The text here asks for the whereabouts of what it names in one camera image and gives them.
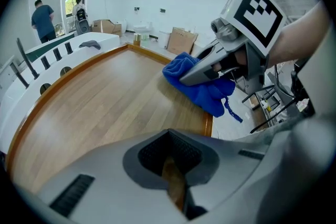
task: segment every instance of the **blue cloth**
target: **blue cloth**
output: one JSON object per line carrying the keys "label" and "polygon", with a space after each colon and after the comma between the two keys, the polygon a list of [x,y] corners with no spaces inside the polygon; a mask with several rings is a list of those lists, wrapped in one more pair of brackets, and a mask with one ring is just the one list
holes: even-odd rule
{"label": "blue cloth", "polygon": [[38,38],[41,39],[49,33],[55,31],[53,23],[50,20],[50,14],[53,9],[49,5],[39,6],[32,15],[31,24],[36,25]]}
{"label": "blue cloth", "polygon": [[219,78],[194,86],[185,86],[179,82],[180,77],[191,69],[198,61],[199,59],[183,52],[166,65],[163,68],[162,73],[171,85],[188,96],[194,104],[200,106],[215,117],[224,114],[224,107],[221,101],[221,99],[224,98],[224,106],[229,111],[230,115],[239,122],[242,122],[243,120],[231,110],[228,103],[228,96],[235,90],[235,83],[233,81]]}

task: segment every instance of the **wooden table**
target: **wooden table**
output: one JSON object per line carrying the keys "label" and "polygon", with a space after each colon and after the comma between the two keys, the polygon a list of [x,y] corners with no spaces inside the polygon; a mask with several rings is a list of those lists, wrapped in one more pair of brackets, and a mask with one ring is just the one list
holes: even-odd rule
{"label": "wooden table", "polygon": [[162,75],[169,59],[125,45],[57,80],[17,130],[6,164],[12,180],[36,193],[95,147],[174,128],[211,136],[212,116]]}

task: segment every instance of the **blue towel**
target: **blue towel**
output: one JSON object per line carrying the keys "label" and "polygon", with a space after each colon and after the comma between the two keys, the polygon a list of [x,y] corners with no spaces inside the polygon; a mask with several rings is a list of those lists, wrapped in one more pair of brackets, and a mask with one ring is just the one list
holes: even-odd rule
{"label": "blue towel", "polygon": [[224,106],[239,122],[243,120],[236,115],[230,108],[228,96],[235,90],[235,83],[229,79],[219,78],[210,82],[185,86],[179,82],[180,77],[191,69],[199,59],[194,58],[186,52],[177,55],[176,58],[166,65],[162,73],[167,81],[183,92],[190,100],[215,117],[224,114],[224,107],[221,99],[225,98]]}

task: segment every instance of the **person with backpack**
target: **person with backpack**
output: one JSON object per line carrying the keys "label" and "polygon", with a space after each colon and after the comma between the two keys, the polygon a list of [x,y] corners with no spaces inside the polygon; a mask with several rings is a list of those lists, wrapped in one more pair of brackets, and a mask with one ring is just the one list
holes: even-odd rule
{"label": "person with backpack", "polygon": [[87,19],[86,9],[84,4],[81,3],[82,0],[76,0],[76,5],[72,8],[72,15],[75,17],[75,27],[78,35],[81,35],[82,32],[79,27],[79,21]]}

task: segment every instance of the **white curved counter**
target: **white curved counter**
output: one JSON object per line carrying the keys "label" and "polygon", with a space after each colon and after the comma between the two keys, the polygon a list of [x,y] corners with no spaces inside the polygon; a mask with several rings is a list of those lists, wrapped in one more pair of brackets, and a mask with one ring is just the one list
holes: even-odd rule
{"label": "white curved counter", "polygon": [[[101,46],[98,50],[93,47],[78,48],[84,41],[95,40]],[[68,55],[65,43],[70,42],[72,54]],[[39,73],[39,77],[34,80],[29,68],[26,68],[21,75],[29,83],[26,89],[23,84],[16,79],[6,91],[0,106],[0,151],[7,154],[10,143],[15,135],[21,121],[32,109],[37,99],[40,97],[40,88],[43,84],[53,84],[60,78],[60,71],[64,67],[74,68],[89,58],[109,51],[120,46],[119,36],[104,33],[86,33],[70,40],[67,40],[55,48],[59,49],[62,59],[56,61],[52,50],[45,53],[50,68],[45,70],[41,57],[35,60],[31,65]]]}

